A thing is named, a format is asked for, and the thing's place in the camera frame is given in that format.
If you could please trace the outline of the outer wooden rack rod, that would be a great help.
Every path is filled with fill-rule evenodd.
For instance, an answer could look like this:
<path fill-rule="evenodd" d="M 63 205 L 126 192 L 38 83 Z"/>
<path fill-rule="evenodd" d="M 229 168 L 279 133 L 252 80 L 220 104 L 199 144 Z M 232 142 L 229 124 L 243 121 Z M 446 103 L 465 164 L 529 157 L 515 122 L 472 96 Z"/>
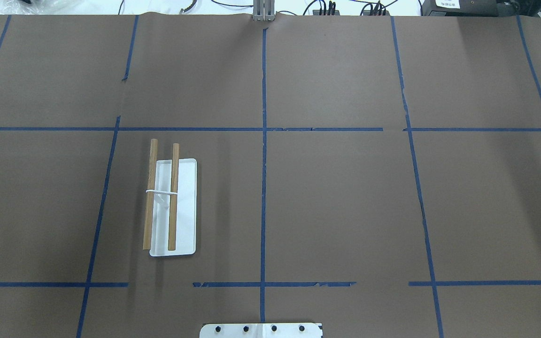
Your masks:
<path fill-rule="evenodd" d="M 146 188 L 146 209 L 144 220 L 144 236 L 142 240 L 142 249 L 150 250 L 152 246 L 152 228 L 153 228 L 153 203 L 154 188 L 156 184 L 156 163 L 158 154 L 158 140 L 150 140 L 150 152 L 148 158 L 148 177 Z"/>

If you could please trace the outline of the white towel rack tray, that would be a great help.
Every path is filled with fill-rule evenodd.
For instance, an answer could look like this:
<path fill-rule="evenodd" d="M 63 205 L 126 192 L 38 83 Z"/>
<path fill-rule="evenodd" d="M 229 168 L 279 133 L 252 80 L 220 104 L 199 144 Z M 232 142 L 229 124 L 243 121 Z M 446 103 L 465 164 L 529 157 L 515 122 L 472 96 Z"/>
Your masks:
<path fill-rule="evenodd" d="M 171 203 L 172 161 L 156 162 L 156 180 L 153 189 L 152 237 L 149 255 L 167 257 L 192 255 L 197 250 L 197 161 L 178 161 L 178 200 L 176 222 L 176 249 L 168 249 L 168 229 Z"/>

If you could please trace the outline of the wooden rack rod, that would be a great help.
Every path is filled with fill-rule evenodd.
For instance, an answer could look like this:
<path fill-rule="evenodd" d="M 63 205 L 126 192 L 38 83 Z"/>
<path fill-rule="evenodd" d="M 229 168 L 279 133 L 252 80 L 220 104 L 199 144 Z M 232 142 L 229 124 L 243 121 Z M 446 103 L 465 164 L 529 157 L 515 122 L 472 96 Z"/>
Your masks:
<path fill-rule="evenodd" d="M 144 220 L 144 236 L 142 240 L 142 249 L 150 250 L 152 246 L 152 228 L 153 228 L 153 203 L 154 188 L 156 184 L 156 163 L 158 154 L 158 140 L 150 140 L 150 152 L 148 158 L 148 177 L 146 188 L 146 209 Z"/>
<path fill-rule="evenodd" d="M 179 176 L 180 144 L 172 144 L 172 163 L 170 181 L 170 209 L 168 221 L 168 244 L 169 251 L 176 250 L 177 222 L 178 222 L 178 176 Z"/>

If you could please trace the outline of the inner wooden rack rod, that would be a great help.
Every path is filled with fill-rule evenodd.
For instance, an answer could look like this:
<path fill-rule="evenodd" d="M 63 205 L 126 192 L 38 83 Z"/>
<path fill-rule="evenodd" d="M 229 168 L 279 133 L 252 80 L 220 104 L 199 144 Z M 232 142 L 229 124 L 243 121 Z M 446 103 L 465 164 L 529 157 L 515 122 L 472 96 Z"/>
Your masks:
<path fill-rule="evenodd" d="M 168 244 L 169 251 L 176 250 L 177 222 L 178 222 L 178 176 L 179 176 L 180 144 L 172 144 L 172 163 L 170 181 L 170 209 L 168 221 Z"/>

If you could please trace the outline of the grey aluminium post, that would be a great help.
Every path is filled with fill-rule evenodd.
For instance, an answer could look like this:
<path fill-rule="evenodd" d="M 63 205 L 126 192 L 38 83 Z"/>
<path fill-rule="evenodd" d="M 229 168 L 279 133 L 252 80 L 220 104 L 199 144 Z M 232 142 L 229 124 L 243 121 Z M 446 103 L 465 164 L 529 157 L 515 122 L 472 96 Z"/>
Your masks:
<path fill-rule="evenodd" d="M 276 17 L 275 0 L 254 0 L 253 21 L 274 21 Z"/>

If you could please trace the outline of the black device with label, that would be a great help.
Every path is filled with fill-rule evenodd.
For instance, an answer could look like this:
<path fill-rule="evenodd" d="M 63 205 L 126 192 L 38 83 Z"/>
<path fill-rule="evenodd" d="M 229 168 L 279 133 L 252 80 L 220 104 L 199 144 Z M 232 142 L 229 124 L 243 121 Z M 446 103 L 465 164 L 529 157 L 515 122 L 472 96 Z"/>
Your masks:
<path fill-rule="evenodd" d="M 536 17 L 541 0 L 424 0 L 422 16 Z"/>

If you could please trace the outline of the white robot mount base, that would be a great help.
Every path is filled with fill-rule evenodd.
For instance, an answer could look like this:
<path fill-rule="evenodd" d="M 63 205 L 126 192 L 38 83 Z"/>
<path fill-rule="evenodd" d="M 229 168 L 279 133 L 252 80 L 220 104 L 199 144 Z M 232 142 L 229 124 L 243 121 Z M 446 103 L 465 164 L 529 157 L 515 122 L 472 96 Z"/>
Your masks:
<path fill-rule="evenodd" d="M 209 323 L 200 338 L 322 338 L 321 323 Z"/>

